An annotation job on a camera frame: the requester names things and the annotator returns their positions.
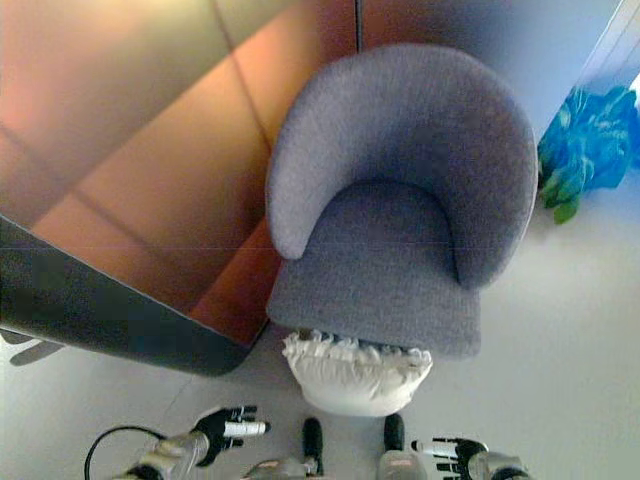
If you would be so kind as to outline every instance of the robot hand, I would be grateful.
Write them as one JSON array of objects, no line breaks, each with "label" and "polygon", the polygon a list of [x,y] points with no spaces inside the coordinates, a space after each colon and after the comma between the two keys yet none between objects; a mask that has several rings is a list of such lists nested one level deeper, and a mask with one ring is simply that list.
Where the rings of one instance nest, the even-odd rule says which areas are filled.
[{"label": "robot hand", "polygon": [[263,435],[271,426],[256,422],[255,406],[206,412],[189,432],[158,442],[124,476],[113,480],[181,480],[194,466],[211,465],[223,451],[242,447],[239,437]]},{"label": "robot hand", "polygon": [[466,438],[434,438],[433,443],[411,443],[416,452],[445,461],[437,463],[440,472],[451,472],[443,480],[520,480],[531,478],[520,458],[490,452],[480,442]]},{"label": "robot hand", "polygon": [[193,427],[191,433],[201,432],[209,442],[206,456],[197,464],[206,467],[213,463],[218,454],[233,447],[242,447],[244,440],[238,437],[263,435],[271,430],[269,422],[256,422],[256,406],[223,408],[207,412]]}]

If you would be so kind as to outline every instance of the chair backrest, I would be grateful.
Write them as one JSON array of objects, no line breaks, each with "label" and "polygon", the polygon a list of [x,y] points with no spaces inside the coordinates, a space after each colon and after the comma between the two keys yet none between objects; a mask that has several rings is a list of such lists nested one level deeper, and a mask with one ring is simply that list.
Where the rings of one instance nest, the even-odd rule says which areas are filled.
[{"label": "chair backrest", "polygon": [[280,132],[267,217],[287,259],[304,254],[320,214],[354,182],[424,188],[449,221],[459,282],[506,266],[533,208],[533,131],[488,68],[439,46],[396,45],[342,59],[304,88]]}]

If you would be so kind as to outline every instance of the chair seat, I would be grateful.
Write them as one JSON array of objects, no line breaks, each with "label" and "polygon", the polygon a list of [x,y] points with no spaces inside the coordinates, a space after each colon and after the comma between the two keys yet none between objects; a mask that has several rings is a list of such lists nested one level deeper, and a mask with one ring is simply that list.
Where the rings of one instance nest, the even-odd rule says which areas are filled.
[{"label": "chair seat", "polygon": [[331,201],[303,257],[284,262],[267,312],[280,325],[441,357],[480,347],[478,291],[457,281],[444,212],[395,182],[354,184]]}]

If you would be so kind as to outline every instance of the white pillow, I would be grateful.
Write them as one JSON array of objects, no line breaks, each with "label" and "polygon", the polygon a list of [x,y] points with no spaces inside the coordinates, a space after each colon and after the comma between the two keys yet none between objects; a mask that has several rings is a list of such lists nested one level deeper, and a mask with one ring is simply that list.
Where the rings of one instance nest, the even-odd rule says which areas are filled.
[{"label": "white pillow", "polygon": [[313,406],[337,415],[384,417],[402,409],[431,370],[427,351],[360,346],[358,340],[310,340],[292,333],[283,355]]}]

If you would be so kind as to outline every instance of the blue plastic bag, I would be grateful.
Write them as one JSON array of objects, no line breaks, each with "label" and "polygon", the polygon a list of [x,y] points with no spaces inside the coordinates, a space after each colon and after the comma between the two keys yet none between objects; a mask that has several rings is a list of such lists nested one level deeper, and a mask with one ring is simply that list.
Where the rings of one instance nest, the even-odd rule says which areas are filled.
[{"label": "blue plastic bag", "polygon": [[540,196],[560,224],[578,210],[582,192],[616,188],[630,165],[640,166],[636,93],[606,95],[574,88],[538,144]]}]

